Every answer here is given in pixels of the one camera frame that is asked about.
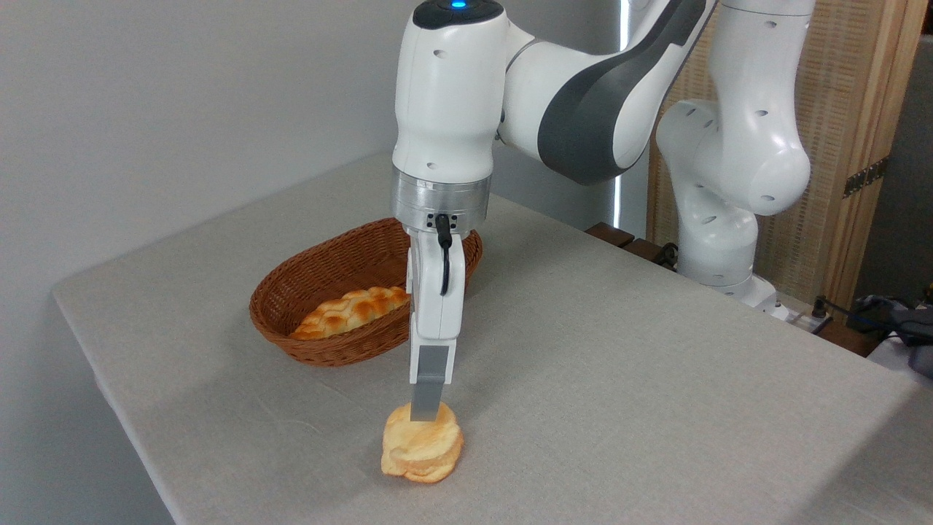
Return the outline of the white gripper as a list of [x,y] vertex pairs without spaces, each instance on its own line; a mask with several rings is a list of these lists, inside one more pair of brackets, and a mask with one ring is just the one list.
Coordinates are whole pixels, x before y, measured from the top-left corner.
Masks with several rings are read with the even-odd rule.
[[411,295],[410,323],[410,420],[434,421],[441,393],[452,382],[456,338],[461,332],[466,262],[462,236],[453,235],[448,249],[448,271],[437,234],[406,228],[407,291]]

